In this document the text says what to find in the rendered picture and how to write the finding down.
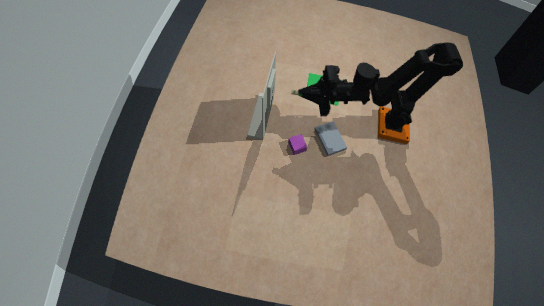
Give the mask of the green square mat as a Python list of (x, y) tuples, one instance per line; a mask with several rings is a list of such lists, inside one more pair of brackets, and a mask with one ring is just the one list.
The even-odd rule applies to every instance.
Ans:
[[(322, 76), (323, 76), (323, 75), (318, 75), (318, 74), (312, 74), (312, 73), (310, 73), (310, 74), (309, 74), (309, 79), (308, 79), (307, 87), (308, 87), (308, 86), (311, 86), (311, 85), (313, 85), (313, 84), (315, 84), (316, 82), (318, 82)], [(338, 105), (339, 105), (339, 102), (335, 102), (334, 105), (338, 106)]]

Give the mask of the small purple block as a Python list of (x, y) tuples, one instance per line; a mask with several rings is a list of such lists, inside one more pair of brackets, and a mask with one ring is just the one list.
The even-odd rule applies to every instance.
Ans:
[(307, 151), (307, 144), (302, 134), (290, 137), (288, 143), (294, 155)]

